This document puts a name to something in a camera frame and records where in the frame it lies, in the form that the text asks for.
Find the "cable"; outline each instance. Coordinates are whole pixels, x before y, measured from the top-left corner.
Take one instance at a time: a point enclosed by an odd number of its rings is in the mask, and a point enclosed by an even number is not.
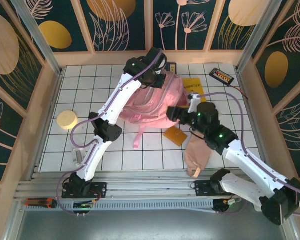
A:
[[[67,180],[69,180],[70,179],[70,177],[67,177],[64,181],[63,181],[63,183],[62,183],[62,187],[64,188],[65,187],[65,182],[67,181]]]
[[[232,86],[232,85],[229,85],[230,87],[234,88],[234,89],[237,89],[247,100],[249,100],[249,98],[245,95],[245,93],[243,91],[241,91],[240,88],[237,88],[235,86]]]
[[[244,151],[244,153],[247,155],[247,157],[255,164],[257,165],[261,170],[263,170],[266,174],[268,174],[273,180],[275,180],[276,182],[282,184],[283,186],[297,192],[300,194],[300,189],[294,187],[294,186],[291,186],[289,184],[287,184],[286,182],[280,180],[280,179],[277,179],[276,176],[274,176],[271,172],[269,172],[267,169],[265,169],[262,165],[260,165],[252,156],[250,156],[250,154],[248,153],[247,149],[246,149],[246,146],[245,146],[245,141],[244,141],[244,113],[243,113],[243,110],[242,110],[242,107],[241,107],[241,104],[240,102],[238,101],[237,98],[235,98],[232,94],[230,93],[227,93],[227,92],[214,92],[214,93],[209,93],[209,94],[204,94],[204,95],[200,95],[199,97],[200,98],[203,98],[203,97],[209,97],[209,96],[214,96],[214,95],[227,95],[231,98],[233,98],[235,100],[235,102],[238,104],[239,106],[239,109],[240,109],[240,115],[241,115],[241,143],[242,143],[242,149]]]
[[[196,136],[198,139],[205,140],[203,137],[200,137],[197,134],[195,134],[193,131],[191,131],[191,129],[192,129],[192,127],[189,128],[189,131],[192,135]]]
[[[80,127],[81,125],[83,124],[87,124],[87,123],[91,123],[99,118],[101,118],[103,115],[105,115],[107,113],[107,111],[109,110],[109,108],[111,107],[111,105],[113,104],[113,102],[115,101],[115,99],[117,98],[118,94],[122,91],[122,89],[125,88],[126,85],[128,85],[129,83],[131,83],[132,81],[138,79],[140,76],[142,76],[146,71],[148,71],[160,58],[160,55],[162,53],[162,49],[159,50],[159,53],[158,55],[154,58],[154,60],[149,64],[149,66],[147,66],[144,70],[142,70],[141,72],[139,72],[137,75],[135,75],[134,77],[132,77],[129,81],[127,81],[126,83],[124,83],[113,95],[112,99],[110,100],[109,104],[105,107],[105,110],[103,113],[101,113],[99,116],[96,116],[92,119],[88,119],[88,120],[85,120],[83,122],[80,122],[78,123],[71,131],[71,134],[70,134],[70,139],[71,139],[71,142],[72,144],[79,148],[79,149],[85,149],[87,147],[89,147],[91,144],[97,142],[97,140],[92,140],[91,142],[89,142],[88,144],[86,145],[83,145],[83,146],[79,146],[76,144],[75,140],[74,140],[74,132],[75,130]]]

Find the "backpack strap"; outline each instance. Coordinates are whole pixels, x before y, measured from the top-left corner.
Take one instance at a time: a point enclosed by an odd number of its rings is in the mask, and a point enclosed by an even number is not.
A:
[[[146,130],[146,126],[141,126],[140,125],[138,135],[135,137],[134,142],[133,142],[133,148],[134,149],[139,148],[140,139],[142,137],[142,134],[144,134],[145,130]]]
[[[189,176],[191,176],[191,177],[193,177],[193,178],[197,178],[197,177],[199,176],[200,172],[201,172],[200,167],[197,167],[197,169],[195,170],[195,173],[194,173],[194,174],[193,174],[192,169],[191,169],[191,168],[188,168],[188,174],[189,174]]]

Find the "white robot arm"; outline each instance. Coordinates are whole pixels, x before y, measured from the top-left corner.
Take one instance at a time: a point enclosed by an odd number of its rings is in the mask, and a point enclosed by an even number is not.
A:
[[[211,186],[217,194],[232,193],[253,203],[271,222],[282,225],[300,207],[300,181],[288,180],[245,148],[235,133],[220,124],[216,106],[211,102],[201,103],[201,97],[190,94],[189,109],[169,107],[167,116],[202,133],[212,150],[236,164],[254,182],[221,169],[210,178]]]
[[[162,88],[165,75],[160,73],[166,63],[166,56],[161,50],[155,48],[152,48],[146,57],[132,58],[127,61],[120,82],[111,97],[98,113],[90,113],[89,122],[92,122],[95,128],[94,142],[82,166],[70,176],[69,186],[72,191],[80,193],[82,197],[87,194],[105,151],[122,133],[122,129],[116,125],[116,122],[124,106],[142,85]],[[191,105],[188,109],[169,107],[168,118],[174,122],[180,120],[181,124],[187,124],[201,132],[211,149],[235,163],[254,182],[243,180],[230,171],[221,169],[210,179],[213,189],[217,194],[227,192],[238,195],[253,203],[256,209],[261,210],[271,222],[281,225],[300,207],[300,193],[286,185],[300,190],[300,182],[295,178],[288,180],[248,149],[243,148],[238,136],[220,125],[219,113],[213,103],[201,103],[201,96],[196,93],[189,95],[189,99]]]

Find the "floral wallpaper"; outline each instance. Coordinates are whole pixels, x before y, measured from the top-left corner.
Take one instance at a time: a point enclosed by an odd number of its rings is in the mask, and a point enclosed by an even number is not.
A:
[[[163,50],[202,50],[216,0],[154,0],[153,46]]]

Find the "wooden panel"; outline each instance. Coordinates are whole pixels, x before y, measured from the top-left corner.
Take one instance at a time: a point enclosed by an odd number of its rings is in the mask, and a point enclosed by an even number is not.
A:
[[[82,0],[97,52],[146,50],[144,0]]]
[[[243,50],[267,3],[268,0],[226,0],[211,50]]]
[[[55,57],[61,67],[75,65],[111,65],[126,64],[127,60],[145,56],[146,51],[125,51],[125,52],[96,52],[89,53],[56,53]],[[204,52],[202,50],[191,51],[165,51],[169,62],[179,64],[195,63],[228,63],[236,65],[242,55],[242,51],[214,51]]]
[[[0,87],[27,109],[42,65],[0,4]]]
[[[13,147],[9,163],[6,167],[0,189],[0,239],[4,234],[10,208],[19,181],[24,181],[23,175],[28,171],[29,163],[33,161],[37,142],[41,139],[44,116],[50,106],[56,75],[48,63],[44,66],[33,98],[28,107],[18,138]]]
[[[256,63],[275,107],[300,82],[300,1],[295,1]]]
[[[0,181],[13,152],[23,118],[0,98]]]
[[[276,118],[300,177],[300,93],[276,115]]]
[[[153,1],[153,46],[163,50],[202,50],[216,1]]]

